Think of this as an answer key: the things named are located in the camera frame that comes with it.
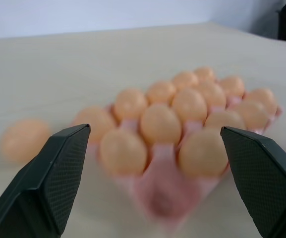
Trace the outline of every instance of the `plastic egg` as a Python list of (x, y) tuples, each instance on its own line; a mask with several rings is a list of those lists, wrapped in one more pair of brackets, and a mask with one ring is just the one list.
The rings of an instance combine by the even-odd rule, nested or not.
[(206, 101), (199, 92), (191, 88), (186, 88), (176, 94), (172, 101), (172, 109), (182, 123), (187, 121), (204, 122), (208, 114)]
[(221, 86), (227, 97), (242, 98), (244, 95), (244, 82), (238, 76), (226, 77), (219, 82), (219, 85)]
[(140, 132), (146, 142), (178, 144), (182, 128), (174, 111), (163, 104), (153, 104), (143, 113)]
[(269, 115), (261, 103), (243, 101), (231, 109), (244, 120), (245, 126), (252, 129), (263, 129), (269, 120)]
[(172, 83), (180, 91), (187, 87), (197, 86), (199, 80), (193, 72), (181, 72), (173, 78)]
[(186, 138), (178, 154), (178, 166), (191, 178), (222, 175), (228, 156), (220, 130), (204, 128)]
[(269, 115), (274, 116), (276, 114), (278, 104), (273, 92), (267, 88), (259, 88), (249, 92), (244, 100), (259, 102), (265, 107)]
[(111, 175), (139, 175), (148, 161), (147, 147), (135, 132), (115, 129), (102, 139), (100, 161)]
[(116, 128), (117, 124), (112, 115), (106, 110), (93, 106), (81, 110), (72, 125), (89, 124), (91, 133), (89, 142), (99, 142), (103, 136)]
[(29, 162), (38, 155), (51, 132), (46, 122), (37, 119), (20, 120), (6, 129), (0, 150), (13, 162)]
[(218, 84), (211, 81), (204, 81), (201, 82), (195, 89), (204, 97), (209, 108), (226, 108), (227, 98), (224, 91)]
[(139, 119), (148, 107), (145, 95), (137, 89), (125, 89), (116, 97), (113, 107), (114, 114), (119, 121), (125, 119)]
[(173, 83), (160, 81), (154, 83), (147, 90), (146, 96), (150, 103), (166, 103), (170, 104), (177, 90)]
[(200, 82), (203, 81), (210, 81), (210, 82), (216, 82), (217, 77), (216, 74), (214, 73), (213, 69), (210, 67), (200, 67), (194, 71), (196, 76), (198, 77)]
[(242, 130), (246, 129), (244, 120), (239, 114), (227, 111), (211, 113), (204, 126), (216, 129), (221, 129), (224, 126), (230, 126)]

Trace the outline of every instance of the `pink egg tray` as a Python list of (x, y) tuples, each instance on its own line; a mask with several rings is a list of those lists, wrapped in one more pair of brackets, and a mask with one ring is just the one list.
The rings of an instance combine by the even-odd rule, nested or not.
[[(241, 102), (239, 98), (229, 98), (228, 107)], [(255, 130), (262, 134), (282, 114), (278, 108), (276, 116), (269, 118), (263, 129)], [(119, 127), (138, 131), (137, 120), (124, 120)], [(217, 178), (187, 178), (176, 165), (177, 151), (182, 141), (191, 133), (201, 130), (202, 123), (191, 122), (184, 125), (184, 132), (178, 146), (155, 144), (150, 148), (151, 160), (144, 174), (139, 177), (113, 177), (112, 179), (133, 201), (137, 209), (152, 222), (168, 232), (178, 229), (194, 212), (201, 202), (214, 190), (230, 171), (229, 165)], [(87, 154), (100, 163), (98, 144), (89, 144)]]

